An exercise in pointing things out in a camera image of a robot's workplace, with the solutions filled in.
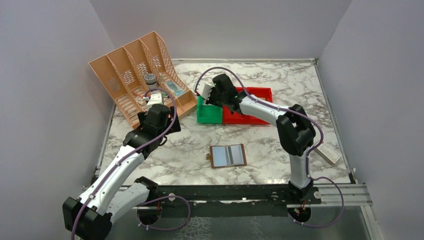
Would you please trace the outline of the brown leather card holder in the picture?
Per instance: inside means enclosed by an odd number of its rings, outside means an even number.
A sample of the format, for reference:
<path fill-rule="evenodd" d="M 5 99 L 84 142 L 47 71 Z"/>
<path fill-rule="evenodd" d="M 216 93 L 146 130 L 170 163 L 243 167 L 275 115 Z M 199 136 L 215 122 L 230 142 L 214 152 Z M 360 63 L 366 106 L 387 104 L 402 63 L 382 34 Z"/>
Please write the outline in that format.
<path fill-rule="evenodd" d="M 245 147 L 243 144 L 212 145 L 206 159 L 211 168 L 241 167 L 247 165 Z"/>

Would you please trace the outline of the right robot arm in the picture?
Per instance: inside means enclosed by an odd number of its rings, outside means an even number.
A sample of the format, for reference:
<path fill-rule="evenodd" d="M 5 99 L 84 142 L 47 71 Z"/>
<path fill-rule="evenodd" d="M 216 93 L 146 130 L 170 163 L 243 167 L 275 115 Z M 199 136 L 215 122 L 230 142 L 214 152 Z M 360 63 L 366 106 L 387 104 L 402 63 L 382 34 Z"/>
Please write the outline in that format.
<path fill-rule="evenodd" d="M 212 82 L 212 85 L 201 83 L 196 90 L 205 104 L 226 107 L 232 113 L 251 116 L 277 128 L 279 142 L 289 155 L 289 199 L 296 204 L 306 200 L 313 187 L 306 152 L 314 143 L 316 131 L 303 107 L 278 106 L 250 92 L 238 91 L 225 73 L 214 77 Z"/>

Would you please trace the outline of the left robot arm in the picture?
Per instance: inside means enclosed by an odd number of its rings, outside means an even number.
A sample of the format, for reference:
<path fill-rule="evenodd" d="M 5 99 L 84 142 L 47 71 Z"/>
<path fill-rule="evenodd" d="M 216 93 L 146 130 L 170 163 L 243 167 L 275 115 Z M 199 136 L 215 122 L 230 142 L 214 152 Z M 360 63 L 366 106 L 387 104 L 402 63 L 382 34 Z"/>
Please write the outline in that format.
<path fill-rule="evenodd" d="M 79 197 L 68 197 L 62 205 L 65 228 L 83 240 L 104 240 L 113 223 L 133 207 L 152 205 L 159 197 L 158 184 L 142 176 L 120 192 L 129 175 L 166 142 L 166 136 L 181 130 L 176 109 L 153 104 L 138 113 L 141 124 L 127 133 L 107 169 Z"/>

